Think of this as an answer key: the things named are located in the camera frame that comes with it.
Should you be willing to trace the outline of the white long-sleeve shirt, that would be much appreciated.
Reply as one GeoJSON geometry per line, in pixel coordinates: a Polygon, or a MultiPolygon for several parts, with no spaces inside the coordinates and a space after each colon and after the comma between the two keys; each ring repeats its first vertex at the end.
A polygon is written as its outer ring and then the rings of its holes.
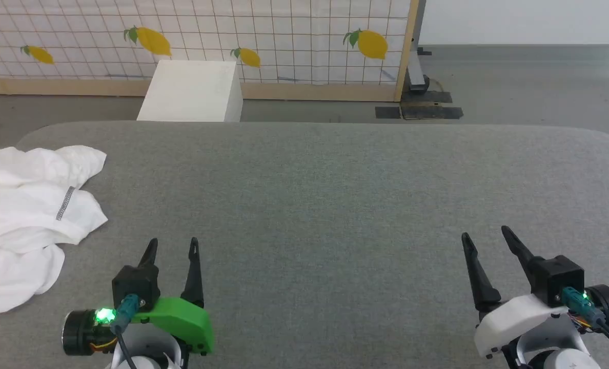
{"type": "Polygon", "coordinates": [[[51,289],[65,262],[60,245],[77,245],[107,222],[82,190],[105,162],[87,146],[0,149],[0,313],[51,289]]]}

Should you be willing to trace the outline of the grey metal stand post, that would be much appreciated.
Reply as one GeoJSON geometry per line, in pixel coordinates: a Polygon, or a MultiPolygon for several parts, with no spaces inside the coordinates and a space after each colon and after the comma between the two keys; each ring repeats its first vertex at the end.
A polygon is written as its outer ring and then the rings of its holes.
{"type": "Polygon", "coordinates": [[[419,45],[422,21],[427,0],[415,0],[416,14],[413,24],[413,34],[411,37],[410,56],[408,59],[408,67],[405,75],[406,90],[412,94],[426,94],[430,86],[430,79],[424,74],[421,67],[421,57],[431,56],[431,51],[428,51],[419,45]]]}

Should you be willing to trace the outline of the long black floor plate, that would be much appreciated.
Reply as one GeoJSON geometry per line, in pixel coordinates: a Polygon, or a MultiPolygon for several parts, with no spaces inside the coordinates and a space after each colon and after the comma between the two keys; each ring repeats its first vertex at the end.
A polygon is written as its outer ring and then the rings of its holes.
{"type": "Polygon", "coordinates": [[[463,111],[459,107],[375,107],[377,119],[461,119],[463,111]]]}

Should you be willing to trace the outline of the short black floor plate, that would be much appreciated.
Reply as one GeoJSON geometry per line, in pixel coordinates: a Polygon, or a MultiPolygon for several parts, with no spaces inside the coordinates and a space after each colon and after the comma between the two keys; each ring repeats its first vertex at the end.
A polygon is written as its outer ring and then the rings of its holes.
{"type": "Polygon", "coordinates": [[[453,103],[450,92],[446,91],[406,91],[401,95],[401,104],[450,104],[453,103]]]}

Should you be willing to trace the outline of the grid-pattern partition wooden frame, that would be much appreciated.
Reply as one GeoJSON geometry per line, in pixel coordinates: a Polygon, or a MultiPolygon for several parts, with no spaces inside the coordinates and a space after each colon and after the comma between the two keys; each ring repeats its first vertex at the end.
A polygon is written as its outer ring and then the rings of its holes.
{"type": "Polygon", "coordinates": [[[398,102],[424,0],[0,0],[0,94],[143,96],[230,62],[249,99],[398,102]]]}

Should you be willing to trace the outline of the white rectangular box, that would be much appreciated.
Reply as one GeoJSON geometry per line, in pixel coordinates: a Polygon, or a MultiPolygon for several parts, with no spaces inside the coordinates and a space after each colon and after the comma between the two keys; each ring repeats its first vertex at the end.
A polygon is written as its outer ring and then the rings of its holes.
{"type": "Polygon", "coordinates": [[[160,60],[136,119],[239,122],[242,107],[234,61],[160,60]]]}

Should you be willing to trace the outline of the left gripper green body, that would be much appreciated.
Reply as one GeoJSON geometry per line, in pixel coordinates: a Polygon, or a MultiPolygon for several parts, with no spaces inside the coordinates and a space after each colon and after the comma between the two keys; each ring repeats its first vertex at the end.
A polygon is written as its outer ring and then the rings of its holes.
{"type": "Polygon", "coordinates": [[[181,357],[187,353],[211,354],[215,339],[206,310],[178,297],[159,298],[149,312],[140,312],[137,297],[117,309],[102,307],[68,313],[63,326],[63,350],[68,356],[112,354],[122,336],[128,351],[134,343],[143,350],[171,345],[175,340],[181,357]]]}

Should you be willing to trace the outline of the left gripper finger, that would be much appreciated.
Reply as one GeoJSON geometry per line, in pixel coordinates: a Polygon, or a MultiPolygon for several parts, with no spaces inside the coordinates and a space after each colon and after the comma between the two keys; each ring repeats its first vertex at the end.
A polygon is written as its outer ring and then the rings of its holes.
{"type": "Polygon", "coordinates": [[[196,237],[192,237],[190,241],[190,249],[188,251],[188,273],[185,287],[180,295],[180,298],[204,308],[204,291],[203,278],[201,273],[201,262],[199,253],[199,243],[196,237]]]}
{"type": "Polygon", "coordinates": [[[145,268],[145,267],[149,267],[151,265],[155,265],[155,257],[157,254],[157,248],[158,248],[158,239],[152,238],[150,240],[150,242],[148,243],[148,246],[145,249],[145,252],[143,252],[143,255],[140,258],[140,261],[138,262],[138,268],[145,268]]]}

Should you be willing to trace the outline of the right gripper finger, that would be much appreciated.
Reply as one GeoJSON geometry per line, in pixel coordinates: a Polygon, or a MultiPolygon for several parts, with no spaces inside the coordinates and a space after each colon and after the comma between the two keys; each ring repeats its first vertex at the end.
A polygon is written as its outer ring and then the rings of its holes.
{"type": "Polygon", "coordinates": [[[525,246],[525,244],[516,236],[516,234],[512,231],[512,229],[506,225],[501,227],[501,232],[504,236],[504,240],[509,247],[509,250],[514,254],[521,267],[525,273],[525,277],[528,280],[528,283],[531,286],[535,285],[535,277],[533,275],[533,271],[530,268],[531,262],[536,262],[539,257],[534,255],[530,250],[525,246]]]}
{"type": "Polygon", "coordinates": [[[478,250],[469,234],[462,233],[461,241],[475,309],[479,315],[487,315],[501,305],[501,294],[483,270],[478,250]]]}

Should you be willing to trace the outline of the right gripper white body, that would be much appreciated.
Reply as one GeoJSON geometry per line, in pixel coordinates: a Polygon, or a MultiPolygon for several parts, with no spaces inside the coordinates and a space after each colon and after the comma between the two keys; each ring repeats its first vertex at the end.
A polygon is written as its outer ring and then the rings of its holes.
{"type": "Polygon", "coordinates": [[[529,294],[502,304],[480,320],[475,346],[491,359],[591,359],[583,342],[586,333],[609,340],[609,286],[579,292],[565,288],[562,305],[550,307],[529,294]]]}

